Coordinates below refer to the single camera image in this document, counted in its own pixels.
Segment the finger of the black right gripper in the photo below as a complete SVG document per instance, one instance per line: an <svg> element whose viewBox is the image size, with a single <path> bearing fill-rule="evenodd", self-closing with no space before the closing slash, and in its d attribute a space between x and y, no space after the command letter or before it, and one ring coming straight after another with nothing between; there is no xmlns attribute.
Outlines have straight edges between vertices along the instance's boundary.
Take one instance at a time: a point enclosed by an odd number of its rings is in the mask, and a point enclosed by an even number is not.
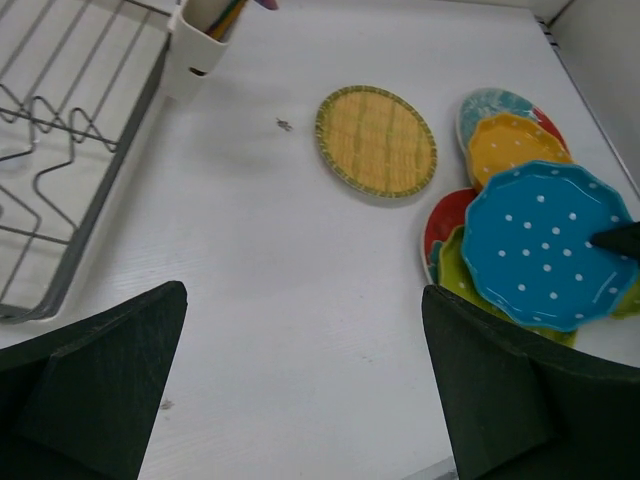
<svg viewBox="0 0 640 480"><path fill-rule="evenodd" d="M640 224L638 222L594 233L592 245L634 260L640 259Z"/></svg>

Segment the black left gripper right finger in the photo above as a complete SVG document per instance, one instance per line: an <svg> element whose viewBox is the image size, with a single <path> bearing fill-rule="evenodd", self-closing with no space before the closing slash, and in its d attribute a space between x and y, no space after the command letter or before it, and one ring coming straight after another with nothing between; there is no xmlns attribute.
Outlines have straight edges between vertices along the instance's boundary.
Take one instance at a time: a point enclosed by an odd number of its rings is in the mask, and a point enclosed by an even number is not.
<svg viewBox="0 0 640 480"><path fill-rule="evenodd" d="M461 479L636 479L639 370L555 343L449 290L422 317Z"/></svg>

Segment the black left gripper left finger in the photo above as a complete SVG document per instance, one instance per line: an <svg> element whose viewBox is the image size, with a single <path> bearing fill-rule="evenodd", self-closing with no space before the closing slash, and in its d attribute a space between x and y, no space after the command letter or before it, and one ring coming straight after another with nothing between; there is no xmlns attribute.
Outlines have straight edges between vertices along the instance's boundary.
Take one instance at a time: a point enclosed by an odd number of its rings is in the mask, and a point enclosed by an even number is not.
<svg viewBox="0 0 640 480"><path fill-rule="evenodd" d="M2 478L137 478L186 311L170 281L2 349Z"/></svg>

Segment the blue polka dot bowl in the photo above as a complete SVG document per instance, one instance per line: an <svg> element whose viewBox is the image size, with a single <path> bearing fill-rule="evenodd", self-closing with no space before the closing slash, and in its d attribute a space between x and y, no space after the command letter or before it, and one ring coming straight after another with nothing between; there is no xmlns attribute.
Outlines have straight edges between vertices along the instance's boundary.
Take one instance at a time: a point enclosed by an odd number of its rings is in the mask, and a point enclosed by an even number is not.
<svg viewBox="0 0 640 480"><path fill-rule="evenodd" d="M477 292L522 326L571 332L609 316L639 275L593 234L631 224L621 195L576 164L531 161L490 178L465 214Z"/></svg>

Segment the yellow polka dot bowl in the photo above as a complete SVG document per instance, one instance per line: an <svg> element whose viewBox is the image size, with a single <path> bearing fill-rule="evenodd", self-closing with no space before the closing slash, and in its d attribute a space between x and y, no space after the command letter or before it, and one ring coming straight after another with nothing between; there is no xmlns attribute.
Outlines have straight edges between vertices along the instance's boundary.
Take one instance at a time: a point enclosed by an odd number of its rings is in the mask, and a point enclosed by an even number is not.
<svg viewBox="0 0 640 480"><path fill-rule="evenodd" d="M510 113L478 122L467 148L467 172L481 191L495 175L534 160L572 163L562 143L538 123Z"/></svg>

